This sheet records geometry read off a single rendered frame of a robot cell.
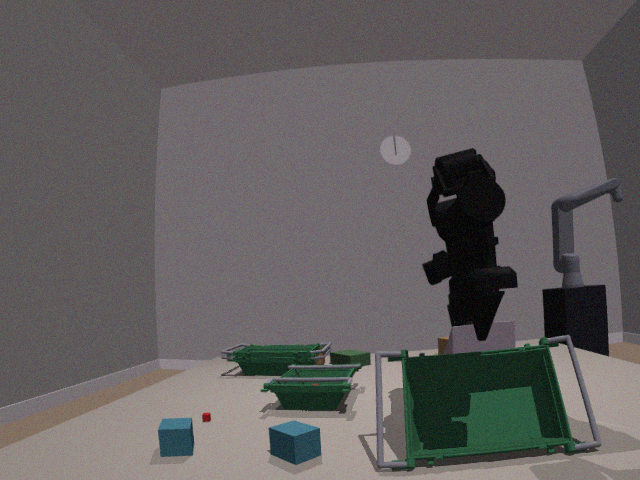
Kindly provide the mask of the teal cube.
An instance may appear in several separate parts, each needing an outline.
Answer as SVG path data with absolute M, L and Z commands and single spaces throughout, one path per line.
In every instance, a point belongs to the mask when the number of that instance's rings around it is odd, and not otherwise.
M 298 465 L 321 456 L 320 428 L 298 421 L 269 427 L 272 456 Z
M 192 418 L 162 418 L 158 427 L 161 457 L 192 456 L 194 434 Z

